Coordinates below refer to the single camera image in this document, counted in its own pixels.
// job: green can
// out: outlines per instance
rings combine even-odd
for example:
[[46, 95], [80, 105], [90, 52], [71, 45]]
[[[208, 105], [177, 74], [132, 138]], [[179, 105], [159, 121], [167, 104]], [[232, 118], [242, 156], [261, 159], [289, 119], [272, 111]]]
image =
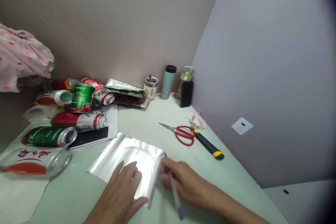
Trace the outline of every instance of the green can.
[[92, 109], [95, 87], [89, 84], [77, 84], [70, 104], [71, 112], [88, 113]]
[[37, 127], [22, 137], [24, 145], [38, 147], [64, 147], [72, 144], [77, 137], [75, 127]]

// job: aluminum foil sheet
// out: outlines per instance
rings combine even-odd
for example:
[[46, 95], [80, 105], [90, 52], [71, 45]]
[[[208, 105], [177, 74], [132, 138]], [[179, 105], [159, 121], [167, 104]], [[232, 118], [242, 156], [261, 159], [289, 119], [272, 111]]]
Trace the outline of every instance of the aluminum foil sheet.
[[143, 91], [141, 88], [114, 79], [109, 79], [105, 87], [129, 91]]
[[121, 161], [125, 162], [124, 166], [137, 161], [136, 166], [142, 173], [142, 180], [134, 199], [147, 197], [149, 201], [146, 206], [150, 209], [164, 155], [163, 150], [119, 132], [118, 136], [105, 147], [87, 172], [107, 183]]

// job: smartphone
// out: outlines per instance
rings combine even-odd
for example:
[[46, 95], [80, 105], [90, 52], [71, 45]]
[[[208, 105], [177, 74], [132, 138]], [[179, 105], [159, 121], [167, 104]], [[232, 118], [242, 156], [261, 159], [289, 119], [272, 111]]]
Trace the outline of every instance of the smartphone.
[[191, 106], [194, 82], [182, 82], [180, 107]]

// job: pink fabric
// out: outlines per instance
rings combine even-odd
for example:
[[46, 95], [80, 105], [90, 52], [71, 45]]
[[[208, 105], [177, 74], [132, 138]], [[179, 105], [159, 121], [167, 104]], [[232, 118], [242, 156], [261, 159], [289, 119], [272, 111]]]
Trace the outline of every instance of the pink fabric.
[[0, 24], [0, 92], [19, 92], [17, 79], [30, 75], [50, 78], [54, 56], [31, 33]]

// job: hand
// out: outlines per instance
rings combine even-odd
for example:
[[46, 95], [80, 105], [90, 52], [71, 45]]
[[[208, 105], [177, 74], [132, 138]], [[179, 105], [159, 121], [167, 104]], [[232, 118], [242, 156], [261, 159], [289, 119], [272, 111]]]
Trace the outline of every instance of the hand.
[[84, 224], [126, 224], [148, 202], [145, 197], [133, 201], [142, 178], [136, 162], [126, 165], [121, 171], [123, 165], [123, 161], [118, 164]]
[[159, 179], [165, 189], [170, 188], [167, 173], [170, 169], [175, 177], [178, 194], [189, 204], [207, 211], [214, 211], [221, 201], [223, 192], [213, 184], [199, 176], [185, 162], [175, 162], [164, 157], [160, 167]]

